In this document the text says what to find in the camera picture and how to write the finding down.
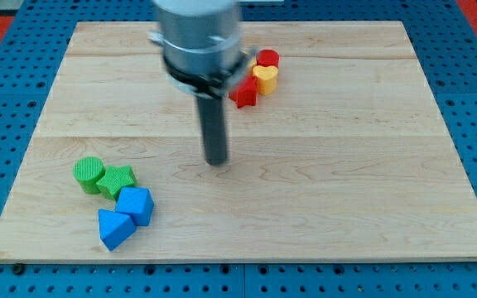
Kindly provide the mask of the yellow block behind arm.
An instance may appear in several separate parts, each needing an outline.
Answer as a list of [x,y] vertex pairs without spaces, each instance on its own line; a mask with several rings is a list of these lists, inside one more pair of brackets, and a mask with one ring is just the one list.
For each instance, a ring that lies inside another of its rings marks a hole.
[[247,71],[248,71],[248,76],[253,75],[253,68],[257,65],[257,59],[253,57],[249,62],[247,66]]

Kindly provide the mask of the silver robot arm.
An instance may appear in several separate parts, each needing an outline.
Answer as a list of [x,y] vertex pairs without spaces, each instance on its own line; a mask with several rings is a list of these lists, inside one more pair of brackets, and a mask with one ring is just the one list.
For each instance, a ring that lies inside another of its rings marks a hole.
[[241,10],[235,0],[154,0],[166,72],[178,89],[222,98],[246,75],[257,49],[243,47]]

